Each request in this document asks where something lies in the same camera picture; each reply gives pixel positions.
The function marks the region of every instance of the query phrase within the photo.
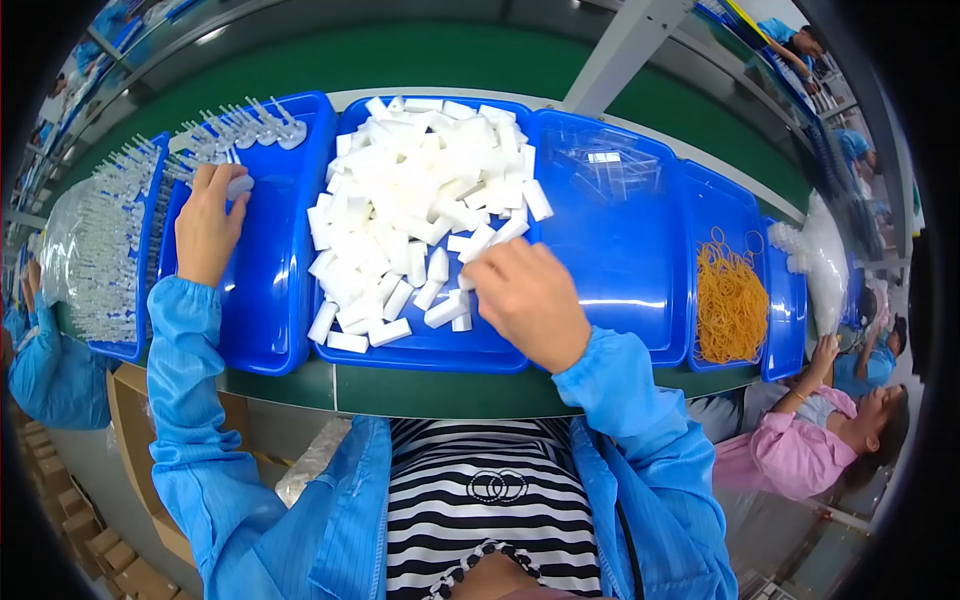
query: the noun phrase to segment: blue plastic tray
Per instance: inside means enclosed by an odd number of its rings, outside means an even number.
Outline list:
[[[538,110],[530,137],[539,141],[537,179],[555,215],[540,238],[573,276],[592,324],[633,332],[655,366],[683,362],[691,319],[691,241],[680,165],[664,144],[595,119]],[[654,157],[656,182],[595,190],[572,149],[620,148]]]
[[[756,206],[756,198],[746,188],[737,185],[722,175],[710,171],[707,167],[692,160],[683,160],[681,168],[686,175],[686,182],[689,186],[689,203],[691,215],[691,231],[693,235],[693,258],[691,258],[691,268],[693,271],[694,290],[693,315],[690,321],[689,340],[690,353],[687,356],[687,363],[694,371],[716,371],[718,369],[729,369],[731,367],[740,367],[750,365],[747,360],[731,360],[722,365],[710,363],[705,360],[694,358],[694,349],[696,348],[697,337],[697,277],[696,277],[696,251],[697,243],[709,242],[710,231],[714,227],[719,227],[724,232],[724,241],[730,246],[730,249],[738,254],[743,254],[747,250],[746,235],[748,231],[756,231],[763,240],[763,252],[754,254],[754,273],[764,289],[769,292],[767,285],[767,254],[769,246],[767,244],[767,228],[760,222],[759,209]],[[760,360],[762,362],[766,353],[766,343],[764,348],[760,349]]]
[[[143,353],[143,347],[147,343],[147,251],[150,248],[150,230],[154,221],[156,195],[160,191],[160,179],[163,177],[163,161],[169,152],[167,145],[170,142],[170,133],[163,132],[150,141],[159,146],[160,157],[156,162],[154,178],[150,184],[150,195],[145,197],[141,193],[136,199],[137,202],[144,203],[143,224],[140,230],[140,246],[136,252],[131,251],[130,254],[136,257],[136,342],[90,341],[86,343],[98,354],[119,358],[129,363],[140,360],[140,354]]]
[[[488,105],[496,108],[503,108],[516,113],[516,120],[520,128],[530,136],[530,144],[537,145],[536,138],[530,133],[531,117],[530,109],[523,105],[512,102],[499,102],[495,100],[481,100],[475,98],[459,98],[448,96],[409,96],[410,98],[444,98],[452,100],[473,108],[479,108],[480,105]],[[382,97],[384,103],[389,103],[393,97]],[[367,120],[370,116],[364,104],[369,98],[357,100],[344,111],[340,119],[340,125],[337,133],[355,132],[357,127]],[[320,173],[324,173],[325,168],[320,168]],[[491,227],[500,228],[503,221],[491,220]],[[531,242],[540,239],[540,226],[530,219],[530,229],[527,230],[525,237]],[[446,236],[441,240],[440,245],[446,248]],[[447,298],[451,289],[456,289],[457,274],[463,266],[456,259],[457,254],[450,256],[450,279],[437,295],[435,304]],[[320,285],[316,283],[311,286],[313,289],[313,310],[310,313],[312,317],[320,310],[320,305],[324,300],[324,292]],[[390,369],[413,369],[419,371],[452,371],[452,372],[487,372],[487,373],[515,373],[523,371],[530,364],[519,350],[504,340],[493,329],[493,327],[480,317],[477,312],[477,300],[475,295],[470,294],[470,316],[472,319],[473,330],[454,333],[450,325],[444,325],[437,329],[431,329],[423,324],[423,311],[413,305],[413,300],[420,290],[414,290],[414,295],[407,301],[403,310],[400,312],[399,319],[407,318],[410,323],[410,329],[413,335],[409,335],[401,340],[397,340],[388,346],[380,348],[369,348],[366,353],[358,354],[356,352],[346,352],[327,346],[313,344],[314,350],[323,360],[341,365],[358,365],[361,367],[386,367]],[[334,324],[333,329],[339,331],[340,327]]]
[[[310,311],[313,277],[306,270],[315,253],[306,209],[317,201],[324,184],[337,119],[320,92],[279,101],[307,124],[307,138],[289,151],[277,144],[254,144],[237,151],[256,185],[247,204],[243,234],[217,286],[223,312],[218,350],[224,362],[269,375],[292,371],[310,352],[306,332],[314,315]],[[279,116],[273,103],[263,106]],[[247,111],[253,114],[252,108]],[[174,222],[189,195],[186,185],[174,185],[157,279],[177,271]]]
[[[767,229],[776,219],[763,218]],[[777,381],[800,372],[806,344],[806,276],[786,270],[787,253],[767,246],[767,293],[770,295],[770,328],[760,366],[764,381]]]

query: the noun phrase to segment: metal frame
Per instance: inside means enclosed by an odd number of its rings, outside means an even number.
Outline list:
[[[600,116],[676,29],[696,0],[628,0],[566,92],[564,108]]]

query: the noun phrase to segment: dark hair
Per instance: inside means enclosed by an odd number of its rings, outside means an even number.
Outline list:
[[[906,432],[910,429],[910,396],[906,392],[906,386],[901,384],[900,388],[903,390],[903,396],[900,397],[897,408],[890,413],[890,417],[877,437],[880,447],[876,452],[864,452],[844,469],[845,492],[863,489],[874,478],[878,468],[890,465],[900,456],[900,449],[903,447],[903,441],[906,440]]]
[[[899,314],[894,314],[893,332],[900,338],[900,352],[897,353],[897,356],[900,356],[903,354],[903,349],[906,348],[906,319]]]
[[[812,25],[804,25],[800,28],[800,31],[812,37],[814,41],[823,46],[824,50],[827,50],[827,46],[824,44],[824,37],[820,35],[819,29],[815,29]]]

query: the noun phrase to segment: hand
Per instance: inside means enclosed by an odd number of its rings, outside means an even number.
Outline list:
[[[552,373],[580,360],[590,323],[570,273],[543,244],[496,244],[464,267],[476,282],[480,316],[527,358]]]
[[[837,336],[828,334],[820,338],[816,349],[813,350],[813,358],[810,359],[810,376],[817,381],[823,381],[839,351],[840,344],[837,342]]]
[[[806,63],[802,59],[797,58],[797,61],[794,62],[794,64],[797,65],[797,72],[800,73],[801,77],[807,78],[810,76],[810,69],[806,67]]]
[[[250,192],[233,202],[227,215],[227,185],[246,175],[247,167],[202,164],[193,179],[193,193],[174,223],[177,233],[177,276],[216,287],[240,239]]]
[[[27,279],[30,281],[30,289],[35,294],[40,289],[40,264],[35,258],[31,258],[27,263]]]

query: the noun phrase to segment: clear plastic bag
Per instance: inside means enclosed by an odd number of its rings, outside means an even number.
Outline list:
[[[47,306],[70,298],[70,261],[77,258],[77,228],[83,221],[81,205],[92,182],[90,178],[75,184],[60,196],[50,211],[39,253],[40,290]]]
[[[843,314],[850,273],[836,221],[816,191],[810,194],[804,237],[812,257],[806,282],[813,298],[817,335],[836,333]]]
[[[317,478],[327,465],[330,459],[340,446],[350,431],[350,421],[346,419],[334,419],[328,422],[320,430],[320,434],[313,439],[306,452],[298,458],[290,470],[276,482],[274,490],[276,495],[280,496],[283,503],[290,508],[300,498],[306,484]]]

